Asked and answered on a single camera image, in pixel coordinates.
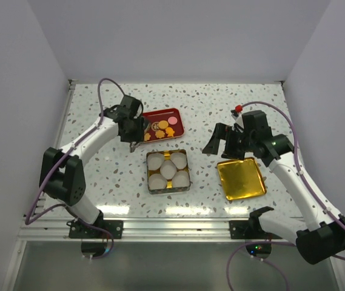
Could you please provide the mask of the metal tongs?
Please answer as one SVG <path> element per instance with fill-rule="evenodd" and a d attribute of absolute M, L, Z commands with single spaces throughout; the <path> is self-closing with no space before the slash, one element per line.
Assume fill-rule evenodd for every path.
<path fill-rule="evenodd" d="M 142 125 L 138 128 L 139 130 L 137 131 L 134 140 L 130 142 L 130 153 L 133 153 L 145 141 L 145 134 L 148 132 L 149 128 L 150 122 L 148 119 L 144 118 Z"/>

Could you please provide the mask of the orange flower cookie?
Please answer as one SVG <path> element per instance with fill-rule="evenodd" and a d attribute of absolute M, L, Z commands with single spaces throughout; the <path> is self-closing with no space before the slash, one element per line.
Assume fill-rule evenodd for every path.
<path fill-rule="evenodd" d="M 146 133 L 145 135 L 144 135 L 144 142 L 147 142 L 147 141 L 149 141 L 151 139 L 151 134 L 150 133 Z"/>

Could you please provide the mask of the pink round cookie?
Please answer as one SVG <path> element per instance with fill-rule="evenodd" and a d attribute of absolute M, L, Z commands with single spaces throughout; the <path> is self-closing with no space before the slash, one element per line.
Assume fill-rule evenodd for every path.
<path fill-rule="evenodd" d="M 169 119 L 168 119 L 168 123 L 171 124 L 171 125 L 175 125 L 177 124 L 178 120 L 176 117 L 174 116 L 171 116 Z"/>

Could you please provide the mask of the green square cookie tin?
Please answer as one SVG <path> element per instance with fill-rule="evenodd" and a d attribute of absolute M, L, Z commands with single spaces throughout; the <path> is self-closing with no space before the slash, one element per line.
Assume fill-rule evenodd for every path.
<path fill-rule="evenodd" d="M 161 195 L 190 190 L 191 178 L 187 152 L 183 149 L 146 154 L 147 190 Z"/>

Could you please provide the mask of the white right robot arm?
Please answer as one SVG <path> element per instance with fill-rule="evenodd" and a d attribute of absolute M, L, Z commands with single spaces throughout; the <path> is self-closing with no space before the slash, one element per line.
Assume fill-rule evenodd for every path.
<path fill-rule="evenodd" d="M 303 217 L 299 221 L 265 206 L 250 213 L 248 233 L 256 238 L 273 234 L 285 239 L 309 264 L 345 250 L 345 216 L 302 170 L 296 148 L 286 135 L 273 135 L 266 121 L 248 122 L 243 130 L 217 123 L 203 153 L 216 155 L 221 140 L 226 142 L 223 158 L 243 159 L 251 152 L 260 159 L 282 182 Z"/>

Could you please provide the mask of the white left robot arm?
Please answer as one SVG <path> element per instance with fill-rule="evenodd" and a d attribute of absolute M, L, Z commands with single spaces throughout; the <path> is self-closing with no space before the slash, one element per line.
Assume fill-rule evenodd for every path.
<path fill-rule="evenodd" d="M 140 101 L 114 105 L 103 110 L 100 117 L 72 142 L 44 152 L 39 193 L 60 201 L 69 213 L 83 222 L 82 229 L 91 238 L 102 235 L 104 223 L 100 220 L 101 211 L 85 194 L 84 166 L 117 136 L 121 142 L 143 142 L 149 123 L 142 111 Z"/>

